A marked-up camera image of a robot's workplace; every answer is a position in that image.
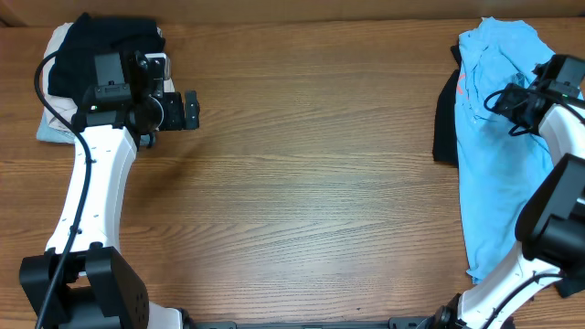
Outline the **light blue t-shirt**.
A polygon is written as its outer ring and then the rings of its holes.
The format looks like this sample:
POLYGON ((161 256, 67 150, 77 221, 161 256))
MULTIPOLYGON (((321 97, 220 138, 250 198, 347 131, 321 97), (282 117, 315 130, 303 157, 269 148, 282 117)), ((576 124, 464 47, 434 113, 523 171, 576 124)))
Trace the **light blue t-shirt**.
POLYGON ((528 87, 553 51, 522 20, 485 18, 459 36, 462 56, 454 122, 468 274, 479 283, 514 245, 517 217, 553 168, 544 140, 509 135, 513 124, 489 109, 509 83, 528 87))

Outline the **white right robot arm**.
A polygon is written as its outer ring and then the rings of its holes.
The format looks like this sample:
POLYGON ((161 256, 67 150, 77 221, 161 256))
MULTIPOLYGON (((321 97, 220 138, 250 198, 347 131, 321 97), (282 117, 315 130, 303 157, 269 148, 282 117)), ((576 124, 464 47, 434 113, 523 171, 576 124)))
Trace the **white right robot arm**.
POLYGON ((456 294, 421 328, 508 328, 513 313, 558 281, 584 282, 584 61, 554 55, 527 88, 509 83, 484 107, 542 137, 554 167, 522 208, 516 242, 481 283, 456 294))

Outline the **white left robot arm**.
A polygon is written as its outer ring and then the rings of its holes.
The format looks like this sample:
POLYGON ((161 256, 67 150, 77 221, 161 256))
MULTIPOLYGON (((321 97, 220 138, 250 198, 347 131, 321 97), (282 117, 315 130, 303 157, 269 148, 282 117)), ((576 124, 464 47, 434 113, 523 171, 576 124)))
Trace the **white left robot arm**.
POLYGON ((45 252, 22 260, 20 284, 38 328, 193 328, 187 311, 150 301, 120 252, 120 222, 142 136, 197 129, 197 95, 165 89, 164 53, 99 54, 94 65, 97 81, 66 124, 75 159, 63 211, 45 252))

